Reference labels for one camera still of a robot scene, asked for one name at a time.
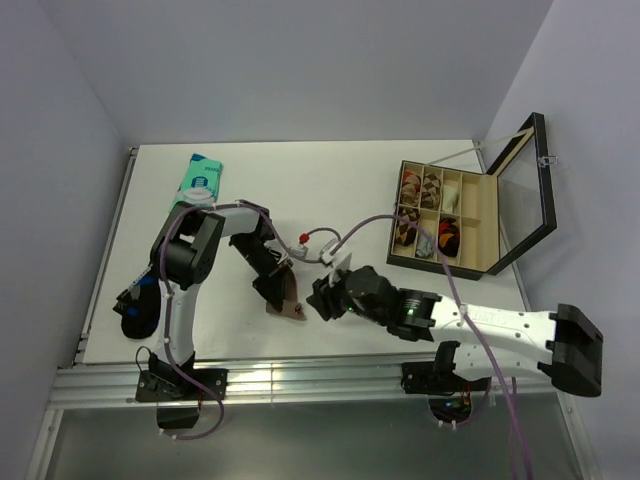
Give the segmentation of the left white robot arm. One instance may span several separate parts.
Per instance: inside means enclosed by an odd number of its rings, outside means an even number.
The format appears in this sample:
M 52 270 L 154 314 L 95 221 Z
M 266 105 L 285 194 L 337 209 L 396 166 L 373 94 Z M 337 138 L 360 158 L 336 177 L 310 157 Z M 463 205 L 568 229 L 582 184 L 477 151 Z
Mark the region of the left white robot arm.
M 266 301 L 266 311 L 304 318 L 291 260 L 266 246 L 276 238 L 267 208 L 247 201 L 218 209 L 175 203 L 150 254 L 160 282 L 162 336 L 150 355 L 149 371 L 172 399 L 187 397 L 195 386 L 196 300 L 224 238 L 256 273 L 252 287 Z

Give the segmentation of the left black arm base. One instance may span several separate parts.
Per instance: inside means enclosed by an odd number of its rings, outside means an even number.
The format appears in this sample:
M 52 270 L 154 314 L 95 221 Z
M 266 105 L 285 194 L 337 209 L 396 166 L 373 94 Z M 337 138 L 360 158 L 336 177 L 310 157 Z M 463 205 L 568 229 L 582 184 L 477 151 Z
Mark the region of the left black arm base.
M 135 401 L 156 405 L 156 420 L 160 428 L 186 430 L 193 428 L 200 417 L 202 402 L 214 397 L 185 380 L 174 371 L 164 380 L 149 370 L 138 379 Z

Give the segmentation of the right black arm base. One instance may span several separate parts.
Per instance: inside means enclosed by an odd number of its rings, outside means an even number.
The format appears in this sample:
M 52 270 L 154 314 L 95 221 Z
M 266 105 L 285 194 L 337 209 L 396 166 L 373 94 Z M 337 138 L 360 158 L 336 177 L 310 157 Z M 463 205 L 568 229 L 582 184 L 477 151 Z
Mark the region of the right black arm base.
M 452 372 L 437 372 L 434 362 L 401 364 L 400 386 L 407 395 L 427 397 L 429 412 L 439 429 L 456 431 L 491 404 L 491 379 L 465 380 Z

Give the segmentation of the brown sock with striped cuff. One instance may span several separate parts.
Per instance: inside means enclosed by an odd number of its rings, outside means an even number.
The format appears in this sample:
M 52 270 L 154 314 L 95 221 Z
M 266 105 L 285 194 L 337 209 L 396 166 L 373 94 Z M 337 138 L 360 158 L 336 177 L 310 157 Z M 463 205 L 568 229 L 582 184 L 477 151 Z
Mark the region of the brown sock with striped cuff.
M 304 307 L 298 299 L 297 279 L 291 267 L 289 267 L 284 273 L 283 287 L 284 293 L 282 310 L 277 311 L 271 304 L 267 303 L 265 305 L 266 313 L 280 318 L 305 321 L 306 316 L 304 313 Z

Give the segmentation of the black red yellow argyle sock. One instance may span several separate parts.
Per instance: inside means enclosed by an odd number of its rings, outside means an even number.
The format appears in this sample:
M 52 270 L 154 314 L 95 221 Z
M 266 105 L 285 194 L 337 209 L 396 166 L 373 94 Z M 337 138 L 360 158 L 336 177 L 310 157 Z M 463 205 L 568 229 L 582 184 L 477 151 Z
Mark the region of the black red yellow argyle sock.
M 439 222 L 439 251 L 447 257 L 455 258 L 459 252 L 460 238 L 458 220 L 453 217 L 443 217 Z

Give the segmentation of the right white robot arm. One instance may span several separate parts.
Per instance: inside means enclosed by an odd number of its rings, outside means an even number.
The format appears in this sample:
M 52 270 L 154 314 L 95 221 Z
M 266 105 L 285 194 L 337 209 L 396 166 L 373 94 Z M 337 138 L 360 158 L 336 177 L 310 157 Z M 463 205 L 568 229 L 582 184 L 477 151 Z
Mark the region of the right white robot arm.
M 446 390 L 504 375 L 546 377 L 574 396 L 602 393 L 604 336 L 574 305 L 526 312 L 457 304 L 397 288 L 370 266 L 315 280 L 307 302 L 325 321 L 352 313 L 402 340 L 436 344 L 433 378 Z

